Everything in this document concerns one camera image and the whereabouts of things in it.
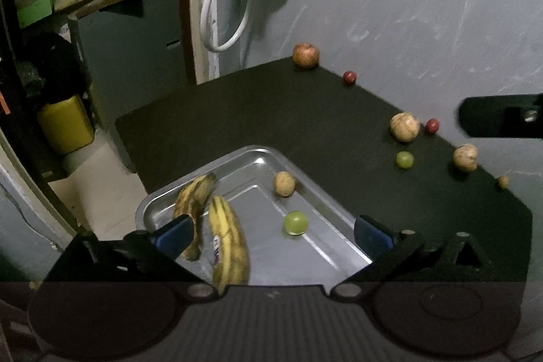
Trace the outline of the steel tray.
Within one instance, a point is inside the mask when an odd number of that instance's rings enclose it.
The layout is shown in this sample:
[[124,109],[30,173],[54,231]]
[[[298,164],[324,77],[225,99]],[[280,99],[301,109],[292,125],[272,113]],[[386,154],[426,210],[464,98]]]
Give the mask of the steel tray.
[[[296,178],[289,197],[278,196],[273,178],[286,171]],[[147,196],[135,213],[139,230],[155,231],[171,221],[181,188],[197,176],[215,173],[214,193],[235,210],[249,250],[252,286],[321,285],[331,290],[372,260],[355,243],[355,218],[277,150],[247,146],[230,152]],[[302,211],[303,235],[289,235],[285,216]]]

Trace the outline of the grey cabinet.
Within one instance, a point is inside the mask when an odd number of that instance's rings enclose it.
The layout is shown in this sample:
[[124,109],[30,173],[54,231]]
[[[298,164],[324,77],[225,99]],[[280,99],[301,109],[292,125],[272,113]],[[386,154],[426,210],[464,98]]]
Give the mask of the grey cabinet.
[[104,127],[189,84],[179,0],[123,0],[69,27]]

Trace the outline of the yellow banana with sticker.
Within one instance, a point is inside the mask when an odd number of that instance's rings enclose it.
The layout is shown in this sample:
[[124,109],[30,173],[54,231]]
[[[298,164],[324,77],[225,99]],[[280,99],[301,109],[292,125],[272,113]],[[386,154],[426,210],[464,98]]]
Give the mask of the yellow banana with sticker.
[[229,286],[248,284],[248,244],[238,215],[223,196],[212,196],[208,221],[212,232],[212,282],[218,293],[223,294]]

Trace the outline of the black table mat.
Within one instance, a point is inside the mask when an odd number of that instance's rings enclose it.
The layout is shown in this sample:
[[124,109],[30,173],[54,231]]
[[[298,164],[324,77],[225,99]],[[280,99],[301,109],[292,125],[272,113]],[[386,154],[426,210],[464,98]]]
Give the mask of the black table mat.
[[528,207],[488,172],[457,171],[453,146],[438,136],[414,140],[413,167],[399,169],[395,113],[337,74],[301,72],[281,59],[177,90],[118,118],[116,129],[148,192],[242,147],[271,147],[353,215],[427,239],[469,232],[500,275],[526,280]]

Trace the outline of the small green grape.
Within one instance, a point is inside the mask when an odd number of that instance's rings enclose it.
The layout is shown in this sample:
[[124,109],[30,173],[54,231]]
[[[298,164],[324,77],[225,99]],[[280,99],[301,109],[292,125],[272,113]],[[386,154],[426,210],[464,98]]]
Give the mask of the small green grape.
[[506,175],[499,176],[498,184],[501,188],[507,188],[509,186],[509,177]]

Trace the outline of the red-yellow apple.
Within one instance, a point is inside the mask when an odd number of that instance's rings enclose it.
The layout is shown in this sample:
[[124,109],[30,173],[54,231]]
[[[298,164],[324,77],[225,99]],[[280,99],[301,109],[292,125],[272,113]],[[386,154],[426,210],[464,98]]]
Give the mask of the red-yellow apple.
[[303,69],[313,69],[319,64],[320,51],[309,43],[298,43],[293,49],[294,63]]

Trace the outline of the green grape in tray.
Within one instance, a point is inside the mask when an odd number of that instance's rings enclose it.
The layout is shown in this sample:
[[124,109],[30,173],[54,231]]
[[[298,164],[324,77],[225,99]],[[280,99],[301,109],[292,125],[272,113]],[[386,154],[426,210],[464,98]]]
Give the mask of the green grape in tray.
[[289,235],[303,235],[308,228],[307,216],[302,211],[291,211],[284,218],[283,228]]

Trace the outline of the spotted ripe banana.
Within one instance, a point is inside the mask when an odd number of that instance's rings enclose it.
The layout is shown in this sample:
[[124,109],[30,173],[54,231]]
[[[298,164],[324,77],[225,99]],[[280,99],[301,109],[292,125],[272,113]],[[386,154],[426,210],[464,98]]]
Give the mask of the spotted ripe banana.
[[196,261],[202,252],[202,215],[208,198],[216,185],[216,174],[208,173],[197,176],[183,187],[177,195],[172,218],[188,215],[193,226],[193,239],[190,245],[181,253],[188,261]]

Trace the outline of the red cherry fruit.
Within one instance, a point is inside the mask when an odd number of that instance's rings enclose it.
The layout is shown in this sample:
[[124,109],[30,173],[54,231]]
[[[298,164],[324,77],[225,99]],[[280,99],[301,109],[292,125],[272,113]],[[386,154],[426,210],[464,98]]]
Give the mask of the red cherry fruit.
[[436,134],[440,130],[440,122],[437,118],[430,118],[425,124],[425,132],[427,134]]
[[353,71],[346,71],[342,76],[342,83],[345,87],[351,87],[356,84],[357,74]]

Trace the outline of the yellow canister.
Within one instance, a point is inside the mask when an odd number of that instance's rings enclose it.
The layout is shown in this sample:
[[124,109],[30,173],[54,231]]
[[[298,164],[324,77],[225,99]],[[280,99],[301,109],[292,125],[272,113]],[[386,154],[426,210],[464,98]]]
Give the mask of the yellow canister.
[[45,136],[62,154],[75,152],[94,141],[94,130],[79,96],[46,105],[39,121]]

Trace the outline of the striped cream pepino melon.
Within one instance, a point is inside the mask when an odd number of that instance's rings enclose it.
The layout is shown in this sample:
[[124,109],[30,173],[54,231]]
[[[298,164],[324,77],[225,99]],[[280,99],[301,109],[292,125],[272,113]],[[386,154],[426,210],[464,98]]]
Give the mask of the striped cream pepino melon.
[[401,112],[391,118],[390,130],[398,141],[410,143],[419,135],[420,121],[409,112]]

